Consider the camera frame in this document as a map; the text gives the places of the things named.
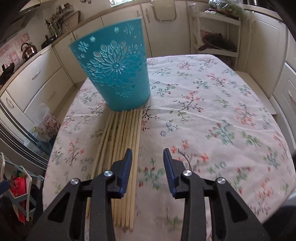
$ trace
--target shelf unit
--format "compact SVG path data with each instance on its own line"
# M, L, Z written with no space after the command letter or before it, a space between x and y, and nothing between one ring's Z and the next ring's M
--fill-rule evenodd
M196 39L196 43L193 43L194 48L198 54L214 54L214 55L223 55L235 58L234 68L237 66L238 56L239 56L239 46L240 46L240 35L241 35L241 21L229 18L221 14L213 14L209 12L198 11L195 7L195 4L190 5L191 16L193 17L193 33ZM207 48L203 51L198 51L198 48L204 45L201 37L201 27L200 27L200 18L213 19L220 22L225 22L227 27L227 36L226 39L229 40L230 30L229 25L235 25L238 27L238 40L237 40L237 52Z

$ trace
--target white tablecloth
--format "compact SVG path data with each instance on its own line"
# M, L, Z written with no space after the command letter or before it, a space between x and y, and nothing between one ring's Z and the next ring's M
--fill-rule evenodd
M147 64L151 97L142 117L135 228L129 232L117 227L117 240L180 240L184 200L175 200L169 192L164 148L186 168L190 163L202 178L225 177L265 221L295 187L288 146L268 110L212 55L150 58ZM70 179L90 178L108 111L87 79L53 147L44 208ZM208 203L206 210L210 240Z

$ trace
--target red cloth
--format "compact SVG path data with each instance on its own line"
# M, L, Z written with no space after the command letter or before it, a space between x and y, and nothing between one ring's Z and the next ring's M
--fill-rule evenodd
M18 197L27 193L27 185L26 185L25 178L17 177L14 180L14 184L15 185L10 185L10 190L15 197ZM26 210L26 203L27 201L20 202L20 205L22 208L24 208L24 210ZM19 210L18 216L19 216L19 221L21 221L22 223L26 222L26 216L20 210Z

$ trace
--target plastic bag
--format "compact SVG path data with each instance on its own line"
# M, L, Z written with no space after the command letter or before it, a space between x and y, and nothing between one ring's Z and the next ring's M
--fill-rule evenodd
M34 120L35 127L38 127L50 138L57 135L59 128L61 127L61 124L57 121L57 119L50 112L50 109L44 103L40 104L40 107L37 109Z
M50 138L46 134L44 134L39 128L32 128L30 130L30 133L40 141L49 142L50 140ZM24 145L31 151L35 152L37 155L43 157L46 160L49 160L49 156L45 152L41 151L34 143L29 141L28 139L25 139Z
M240 0L209 0L209 5L235 17L240 17L243 13L243 5Z

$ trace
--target metal screw cap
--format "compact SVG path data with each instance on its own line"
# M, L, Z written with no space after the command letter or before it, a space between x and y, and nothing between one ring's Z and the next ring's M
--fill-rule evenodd
M106 177L110 177L112 175L113 175L113 172L110 170L104 172L104 176L106 176Z
M79 179L78 178L73 178L73 179L71 179L70 183L72 185L76 185L77 183L79 183Z
M183 175L186 176L186 177L189 177L189 176L192 175L192 171L190 171L190 170L185 170L185 171L183 171Z
M225 180L225 178L219 177L219 178L217 179L217 182L218 182L219 184L224 184L224 183L226 183L226 180Z

